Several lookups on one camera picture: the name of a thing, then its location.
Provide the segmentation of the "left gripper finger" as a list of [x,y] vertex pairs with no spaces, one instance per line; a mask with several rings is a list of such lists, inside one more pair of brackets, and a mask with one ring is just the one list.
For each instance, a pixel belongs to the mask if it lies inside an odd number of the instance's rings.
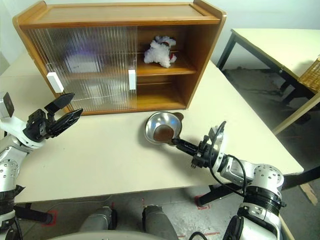
[[47,128],[47,136],[48,137],[57,137],[62,132],[67,130],[69,127],[71,127],[73,124],[75,124],[81,114],[83,112],[83,109],[77,109],[72,112],[66,113],[58,120],[54,120],[52,123],[49,124]]
[[62,94],[58,98],[47,104],[44,109],[48,114],[53,116],[56,112],[66,107],[71,102],[74,96],[75,94],[73,92]]

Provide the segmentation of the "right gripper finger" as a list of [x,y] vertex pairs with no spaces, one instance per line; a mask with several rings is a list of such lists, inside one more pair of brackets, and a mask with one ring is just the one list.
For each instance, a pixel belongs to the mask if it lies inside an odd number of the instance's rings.
[[173,144],[180,150],[197,150],[198,146],[180,138],[174,138]]
[[173,141],[172,143],[178,150],[186,154],[195,154],[198,150],[198,146],[188,141]]

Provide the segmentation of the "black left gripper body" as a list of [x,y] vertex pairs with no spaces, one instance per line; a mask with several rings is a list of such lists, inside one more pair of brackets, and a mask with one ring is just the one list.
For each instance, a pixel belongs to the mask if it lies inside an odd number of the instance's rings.
[[52,126],[55,122],[54,114],[50,112],[46,114],[42,109],[38,109],[28,117],[23,133],[30,140],[54,138]]

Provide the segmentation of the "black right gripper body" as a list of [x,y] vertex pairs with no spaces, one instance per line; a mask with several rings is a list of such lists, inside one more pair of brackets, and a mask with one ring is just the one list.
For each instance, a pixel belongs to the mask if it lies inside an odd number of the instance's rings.
[[213,164],[216,153],[214,146],[208,143],[209,139],[210,137],[205,135],[200,141],[191,161],[192,168],[209,168]]

